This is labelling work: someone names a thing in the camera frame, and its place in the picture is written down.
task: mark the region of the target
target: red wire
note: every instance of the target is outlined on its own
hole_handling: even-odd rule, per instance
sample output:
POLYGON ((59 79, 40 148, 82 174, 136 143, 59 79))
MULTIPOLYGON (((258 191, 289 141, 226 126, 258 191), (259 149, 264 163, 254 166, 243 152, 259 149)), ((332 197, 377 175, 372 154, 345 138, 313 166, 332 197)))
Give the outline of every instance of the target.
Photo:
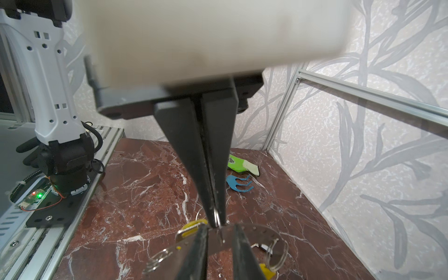
POLYGON ((43 208, 38 208, 38 209, 33 209, 33 210, 25 210, 23 208, 20 208, 20 209, 22 209, 23 211, 26 211, 26 212, 32 212, 32 211, 36 211, 36 210, 42 210, 42 209, 45 209, 45 208, 48 208, 48 207, 51 207, 51 206, 55 206, 56 204, 58 204, 61 201, 62 201, 62 197, 55 204, 52 204, 52 205, 49 205, 49 206, 46 206, 46 207, 43 207, 43 208))
POLYGON ((53 189, 60 195, 60 199, 59 199, 59 201, 56 202, 56 203, 54 203, 54 204, 52 204, 52 205, 48 205, 48 206, 46 206, 46 207, 37 208, 37 209, 33 209, 33 210, 25 210, 25 209, 23 209, 23 208, 20 208, 20 209, 22 209, 23 211, 26 211, 26 212, 32 212, 32 211, 36 211, 36 210, 42 210, 42 209, 45 209, 45 208, 48 208, 48 207, 51 207, 51 206, 55 206, 56 204, 58 204, 59 202, 61 202, 63 198, 66 198, 66 197, 62 196, 62 194, 56 189, 56 186, 53 184, 53 182, 52 182, 52 180, 50 179, 50 177, 48 177, 48 180, 50 181, 50 184, 52 185, 53 189))

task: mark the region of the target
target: marble surface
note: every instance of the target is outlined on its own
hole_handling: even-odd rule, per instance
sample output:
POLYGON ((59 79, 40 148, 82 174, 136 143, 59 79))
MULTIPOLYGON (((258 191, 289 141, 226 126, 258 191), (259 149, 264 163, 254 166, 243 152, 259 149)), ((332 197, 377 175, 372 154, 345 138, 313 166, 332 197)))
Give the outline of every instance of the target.
MULTIPOLYGON (((232 153, 257 164, 260 177, 252 178, 247 193, 228 189, 228 220, 267 224, 287 240, 277 279, 373 279, 269 154, 232 153)), ((121 139, 53 279, 141 279, 149 257, 174 244, 184 224, 204 216, 169 143, 121 139)), ((208 279, 232 278, 230 251, 209 257, 208 279)))

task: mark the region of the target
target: yellow plastic piece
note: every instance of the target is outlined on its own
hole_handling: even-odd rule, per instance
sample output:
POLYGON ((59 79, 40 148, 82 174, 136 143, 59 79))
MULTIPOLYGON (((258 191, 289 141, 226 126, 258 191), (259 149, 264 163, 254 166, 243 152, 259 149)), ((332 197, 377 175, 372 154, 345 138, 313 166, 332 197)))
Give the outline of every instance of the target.
MULTIPOLYGON (((198 220, 191 221, 191 222, 189 222, 188 224, 184 225, 184 226, 182 227, 182 229, 189 228, 189 227, 194 226, 195 224, 199 224, 199 223, 208 224, 208 222, 207 222, 206 219, 198 219, 198 220)), ((185 238, 185 237, 187 237, 187 236, 190 236, 190 235, 196 233, 197 231, 198 231, 198 228, 192 228, 191 230, 184 232, 184 233, 182 234, 182 238, 185 238)))
POLYGON ((270 271, 269 268, 267 268, 264 263, 260 264, 260 268, 261 268, 261 271, 263 271, 263 274, 264 274, 264 277, 266 277, 266 280, 270 280, 276 274, 275 272, 270 271))

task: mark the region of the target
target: black mounting plate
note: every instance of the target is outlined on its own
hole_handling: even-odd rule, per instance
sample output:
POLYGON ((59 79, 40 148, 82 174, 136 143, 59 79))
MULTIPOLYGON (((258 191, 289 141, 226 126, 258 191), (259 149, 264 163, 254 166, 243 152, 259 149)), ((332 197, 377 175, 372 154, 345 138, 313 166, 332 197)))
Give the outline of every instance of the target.
MULTIPOLYGON (((87 184, 88 187, 83 193, 74 196, 70 195, 53 207, 34 211, 31 217, 26 221, 26 227, 41 228, 56 224, 71 224, 78 212, 79 207, 81 206, 81 202, 87 194, 87 191, 91 188, 93 180, 97 175, 101 176, 102 174, 97 174, 91 171, 88 172, 87 175, 90 178, 90 183, 87 184), (51 216, 52 218, 50 220, 46 220, 45 218, 48 216, 51 216)), ((58 202, 59 199, 59 196, 49 192, 45 199, 39 204, 39 208, 52 205, 58 202)))

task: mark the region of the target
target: green and white toy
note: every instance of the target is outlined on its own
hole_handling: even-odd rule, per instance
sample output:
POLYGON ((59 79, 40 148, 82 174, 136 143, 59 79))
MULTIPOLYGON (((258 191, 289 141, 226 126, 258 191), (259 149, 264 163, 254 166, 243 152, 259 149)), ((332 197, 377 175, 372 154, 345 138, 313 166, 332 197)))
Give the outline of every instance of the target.
POLYGON ((244 172, 249 171, 255 176, 260 176, 260 171, 258 170, 258 166, 248 162, 245 159, 240 159, 235 157, 234 155, 228 156, 228 164, 227 166, 236 171, 236 172, 244 172))

